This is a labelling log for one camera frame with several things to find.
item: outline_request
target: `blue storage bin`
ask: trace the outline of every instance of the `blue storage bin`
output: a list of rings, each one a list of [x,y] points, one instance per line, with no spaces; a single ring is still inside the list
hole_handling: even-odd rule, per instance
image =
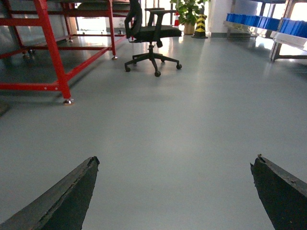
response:
[[[268,18],[264,28],[267,30],[277,31],[279,21],[280,20],[276,18]]]
[[[245,22],[246,16],[247,15],[245,14],[235,14],[234,23],[243,24]]]
[[[234,19],[234,14],[233,13],[228,13],[226,17],[226,21],[232,22]]]
[[[295,36],[307,38],[307,22],[299,21],[299,28],[295,32]]]
[[[257,27],[259,19],[260,17],[256,15],[246,15],[244,24]]]
[[[292,31],[292,28],[294,26],[294,21],[292,21],[290,18],[284,18],[282,26],[280,28],[280,32],[284,34],[290,34]]]
[[[267,24],[268,17],[259,16],[257,27],[264,29]]]
[[[254,23],[252,24],[252,26],[257,27],[258,24],[259,24],[260,16],[255,15],[255,16],[253,16],[253,18],[254,18]]]
[[[280,32],[288,35],[307,38],[307,22],[293,21],[289,18],[284,18]]]

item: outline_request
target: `workbench leg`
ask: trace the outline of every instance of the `workbench leg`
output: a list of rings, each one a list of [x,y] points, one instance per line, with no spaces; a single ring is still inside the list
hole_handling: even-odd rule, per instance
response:
[[[293,8],[294,8],[294,5],[295,5],[296,2],[297,2],[296,0],[287,0],[286,1],[286,7],[285,7],[284,12],[283,12],[283,17],[281,18],[281,20],[278,24],[278,28],[277,28],[278,32],[280,31],[280,28],[283,24],[283,19],[291,17],[291,14],[293,12]],[[278,42],[274,42],[273,47],[272,47],[271,52],[270,52],[270,60],[271,61],[275,61],[276,59],[278,59],[280,57],[281,47],[282,47],[282,44],[280,44]]]
[[[67,14],[65,12],[67,9],[70,9],[70,5],[69,5],[69,3],[61,3],[61,7],[62,7],[62,10],[63,10],[63,13],[64,13],[63,15],[64,15],[64,19],[65,19],[67,33],[68,33],[68,36],[69,36],[69,42],[72,42],[71,27],[70,27],[70,23],[69,23],[69,17],[67,16]]]
[[[4,4],[4,7],[8,10],[8,15],[10,16],[10,18],[13,18],[13,15],[11,13],[12,7],[11,7],[10,2],[8,0],[3,0],[2,2]],[[14,30],[14,33],[16,35],[19,47],[23,48],[24,44],[23,44],[23,41],[22,41],[22,39],[21,39],[21,37],[20,37],[20,35],[18,33],[18,30],[17,30],[16,26],[13,26],[13,30]]]
[[[116,56],[115,52],[115,35],[114,35],[114,26],[113,26],[113,6],[112,2],[108,1],[108,12],[109,12],[109,21],[110,21],[110,32],[111,32],[111,43],[112,43],[112,53],[113,57],[112,60],[116,60],[118,57]]]
[[[58,45],[56,43],[47,12],[47,2],[46,0],[34,0],[34,4],[37,10],[38,18],[40,19],[43,28],[51,60],[58,77],[59,88],[56,87],[55,90],[59,90],[62,92],[63,98],[65,99],[65,104],[72,104],[67,77],[64,71],[63,63],[59,54]]]

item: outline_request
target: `shelving rack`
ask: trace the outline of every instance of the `shelving rack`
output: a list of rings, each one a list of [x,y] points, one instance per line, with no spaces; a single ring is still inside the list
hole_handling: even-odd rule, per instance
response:
[[[283,18],[290,18],[293,12],[294,5],[299,2],[307,2],[307,0],[252,0],[257,2],[262,2],[260,16],[263,16],[264,8],[266,3],[270,4],[285,4],[285,9],[283,16],[279,22],[277,31],[264,30],[262,28],[257,28],[253,26],[247,26],[243,24],[231,23],[224,21],[224,25],[228,27],[227,37],[230,36],[230,30],[235,29],[250,35],[261,36],[269,39],[273,39],[274,44],[270,51],[270,60],[275,61],[279,58],[292,58],[292,59],[307,59],[306,55],[280,55],[280,50],[282,44],[287,44],[301,50],[307,51],[307,38],[302,38],[298,36],[293,36],[289,34],[280,33],[280,28],[283,23]],[[232,0],[231,13],[235,11],[236,0]],[[272,6],[270,10],[270,15],[272,16],[274,12],[275,5]]]
[[[116,45],[121,42],[125,35],[123,34],[115,34],[114,27],[113,27],[113,17],[126,17],[128,10],[117,10],[113,11],[113,4],[114,3],[129,3],[129,0],[105,0],[107,4],[107,10],[105,11],[81,11],[77,10],[74,7],[73,0],[63,0],[63,1],[56,1],[61,2],[62,11],[48,11],[47,7],[47,0],[33,0],[36,11],[14,11],[12,10],[9,0],[2,0],[3,5],[7,9],[9,18],[0,18],[0,26],[12,26],[15,32],[15,35],[18,40],[18,44],[20,49],[5,53],[0,55],[1,58],[7,58],[12,55],[18,53],[26,53],[29,50],[39,50],[39,49],[46,49],[49,50],[51,60],[57,75],[57,80],[53,83],[5,83],[0,82],[0,90],[31,90],[31,91],[59,91],[62,93],[64,98],[64,104],[72,104],[73,99],[71,98],[71,93],[68,85],[68,81],[71,80],[76,74],[81,72],[87,66],[89,66],[92,62],[98,59],[107,51],[112,51],[113,58],[117,59],[116,57]],[[38,18],[14,18],[14,15],[17,14],[36,14]],[[52,31],[52,27],[49,20],[49,15],[63,15],[65,18],[65,23],[67,27],[67,36],[58,37],[54,36]],[[68,21],[69,17],[108,17],[110,21],[110,34],[72,34],[70,29],[70,24]],[[40,26],[42,27],[44,37],[46,42],[41,43],[35,46],[24,46],[22,39],[18,33],[17,26]],[[58,47],[57,41],[64,40],[64,39],[71,39],[72,37],[76,36],[110,36],[111,37],[111,46],[106,47]],[[115,37],[120,36],[121,38],[115,41]],[[96,50],[98,51],[96,54],[92,55],[86,61],[81,63],[80,65],[73,68],[68,73],[65,73],[63,63],[60,57],[59,50]]]

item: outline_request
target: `black office chair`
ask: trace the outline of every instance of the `black office chair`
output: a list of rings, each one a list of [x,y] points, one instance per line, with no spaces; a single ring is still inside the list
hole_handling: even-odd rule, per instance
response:
[[[174,13],[175,10],[164,10],[164,8],[151,8],[145,9],[150,12],[148,25],[142,27],[142,9],[138,0],[130,0],[130,11],[125,19],[125,29],[126,35],[129,39],[133,37],[134,40],[130,41],[131,43],[140,43],[140,42],[149,42],[149,53],[133,55],[132,60],[125,63],[126,72],[130,72],[128,65],[136,64],[139,61],[149,59],[154,66],[156,77],[161,75],[161,72],[158,71],[156,59],[160,59],[162,62],[172,61],[177,63],[177,69],[181,69],[182,65],[179,64],[179,61],[170,57],[163,56],[162,54],[157,54],[153,52],[153,42],[156,42],[157,46],[160,48],[163,46],[160,38],[163,37],[180,37],[181,31],[178,28],[174,28],[168,25],[162,25],[162,19],[166,13]],[[154,15],[158,16],[156,26],[153,26]],[[130,28],[129,24],[133,20],[132,27]]]

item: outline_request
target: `chair wheel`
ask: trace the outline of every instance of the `chair wheel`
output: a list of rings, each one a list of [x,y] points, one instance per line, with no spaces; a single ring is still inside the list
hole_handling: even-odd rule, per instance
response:
[[[154,75],[155,75],[156,77],[159,77],[159,76],[161,75],[161,72],[160,72],[160,71],[156,71],[156,72],[154,73]]]

